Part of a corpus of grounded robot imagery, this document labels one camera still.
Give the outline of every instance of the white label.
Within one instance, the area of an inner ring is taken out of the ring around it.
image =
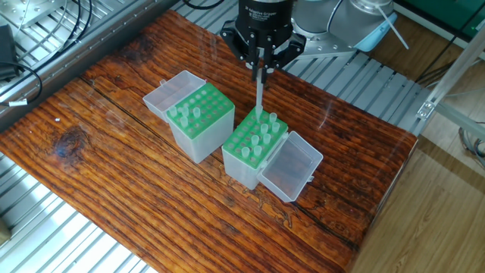
[[[27,105],[27,99],[22,99],[22,100],[17,101],[17,102],[9,102],[8,103],[8,106],[10,106],[10,107],[24,106],[24,105]]]
[[[269,20],[272,16],[276,15],[276,12],[261,12],[261,11],[255,11],[252,8],[246,6],[246,10],[249,12],[249,16],[254,19],[258,20],[261,22],[264,22],[266,20]]]

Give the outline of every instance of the wooden floor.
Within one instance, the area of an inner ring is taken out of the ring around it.
[[[371,53],[416,79],[447,41],[401,16],[406,51],[390,34]],[[452,46],[436,67],[462,50]],[[485,62],[473,66],[453,93],[485,87]],[[476,121],[485,121],[485,92],[446,99]],[[367,237],[354,273],[484,272],[485,170],[463,150],[458,126],[434,115],[418,149]]]

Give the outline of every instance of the wooden table surface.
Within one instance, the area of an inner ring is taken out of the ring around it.
[[[324,160],[293,203],[194,164],[142,97],[188,70],[255,105],[220,37],[169,11],[0,136],[0,151],[158,271],[345,272],[417,139],[284,72],[264,108]]]

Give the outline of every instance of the wire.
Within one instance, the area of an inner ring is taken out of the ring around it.
[[[91,23],[91,16],[92,16],[92,0],[89,0],[89,15],[88,15],[88,20],[86,21],[86,25],[84,25],[84,28],[81,31],[81,34],[77,37],[77,40],[78,41],[84,36],[84,33],[86,33],[86,30],[88,30],[89,23]]]
[[[72,38],[74,37],[77,28],[79,28],[80,22],[81,22],[81,0],[77,0],[77,19],[76,19],[76,23],[74,24],[73,30],[70,32],[69,37],[66,39],[66,42],[64,42],[63,46],[61,47],[63,51],[64,51],[64,47],[66,46],[67,42],[68,41],[71,41]]]
[[[420,81],[423,76],[438,62],[438,59],[445,54],[446,50],[453,44],[453,42],[456,40],[458,37],[458,34],[462,33],[463,30],[466,28],[467,25],[480,13],[480,11],[485,7],[485,2],[468,18],[468,20],[462,25],[462,27],[458,30],[458,32],[453,35],[453,38],[446,44],[445,48],[438,54],[438,56],[435,57],[435,59],[424,69],[423,73],[418,77],[416,82]]]
[[[23,26],[23,22],[25,21],[25,17],[27,16],[27,12],[29,11],[29,5],[30,5],[30,0],[27,1],[27,6],[25,7],[25,12],[23,13],[22,21],[18,25],[17,32],[14,35],[14,40],[17,38],[18,33],[20,32],[20,29]]]
[[[23,65],[23,64],[17,64],[17,63],[8,62],[8,61],[0,61],[0,64],[9,64],[9,65],[21,67],[21,68],[25,69],[26,71],[29,71],[34,77],[37,78],[37,81],[39,82],[39,91],[37,91],[37,95],[35,97],[31,98],[31,99],[28,99],[27,103],[24,103],[23,105],[32,103],[40,97],[40,94],[42,93],[42,79],[39,77],[39,75],[32,68],[27,67],[26,65]],[[13,106],[12,104],[14,104],[14,102],[0,102],[0,106],[11,107],[11,106]]]
[[[468,135],[468,132],[461,127],[460,129],[458,129],[458,135],[460,136],[460,141],[462,142],[463,149],[469,151],[472,155],[477,156],[477,160],[479,161],[479,163],[482,164],[482,167],[485,168],[485,159],[484,159],[485,153],[480,151],[480,147],[479,147],[484,142],[482,140],[477,139],[473,143],[470,136]]]
[[[206,10],[209,10],[209,9],[212,9],[212,8],[215,8],[217,7],[218,5],[222,4],[222,2],[224,2],[224,0],[219,0],[219,2],[213,4],[213,5],[208,5],[208,6],[197,6],[197,5],[192,5],[190,4],[190,0],[183,0],[183,3],[187,6],[189,6],[190,8],[193,8],[193,9],[197,9],[197,10],[202,10],[202,11],[206,11]]]
[[[38,42],[38,44],[41,44],[41,43],[44,43],[45,41],[47,41],[47,39],[50,38],[54,34],[54,32],[56,32],[59,29],[59,27],[61,27],[61,23],[62,23],[63,19],[65,19],[66,13],[67,13],[67,0],[65,0],[65,3],[64,3],[64,12],[61,15],[61,19],[59,19],[59,21],[55,25],[55,27],[49,33],[47,33],[47,35],[42,40],[40,40],[40,42]],[[35,47],[35,46],[32,47],[27,52],[23,53],[19,58],[17,58],[17,61],[23,60],[25,57],[28,56],[28,54],[33,52],[35,49],[37,49],[37,47]]]
[[[336,3],[335,7],[333,8],[332,14],[330,15],[330,18],[328,18],[327,22],[327,32],[330,33],[330,25],[332,24],[333,17],[335,16],[336,10],[339,8],[340,4],[342,4],[343,0],[340,0],[338,3]]]
[[[473,64],[470,65],[470,67],[475,66],[476,64],[478,64],[481,61],[482,61],[482,59],[481,58],[478,58],[476,61],[473,62]],[[454,61],[452,61],[451,63],[445,64],[444,66],[442,66],[442,68],[438,68],[438,69],[434,70],[434,71],[438,71],[438,70],[441,70],[441,71],[438,74],[434,74],[433,77],[430,77],[430,80],[429,79],[424,79],[419,84],[422,84],[422,83],[425,83],[425,82],[429,82],[429,81],[432,81],[432,80],[436,80],[436,79],[441,78],[446,73],[446,71],[448,70],[448,68],[451,67],[451,65],[453,64],[453,62]],[[432,87],[434,85],[437,85],[438,83],[440,83],[440,81],[441,80],[433,81],[432,83],[426,85],[426,88],[430,88],[430,87]]]

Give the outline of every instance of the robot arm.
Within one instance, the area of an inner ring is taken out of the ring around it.
[[[292,10],[293,0],[239,0],[237,19],[224,24],[222,38],[252,69],[252,80],[256,79],[260,57],[264,83],[274,68],[284,67],[303,53],[306,38],[293,32]],[[288,46],[275,53],[285,42]]]
[[[252,80],[262,58],[261,81],[265,83],[268,73],[310,52],[308,47],[326,48],[314,43],[337,41],[347,51],[370,51],[395,19],[392,0],[300,0],[296,4],[293,0],[239,0],[237,19],[227,21],[221,35],[233,54],[252,69]],[[286,48],[276,53],[280,46]]]

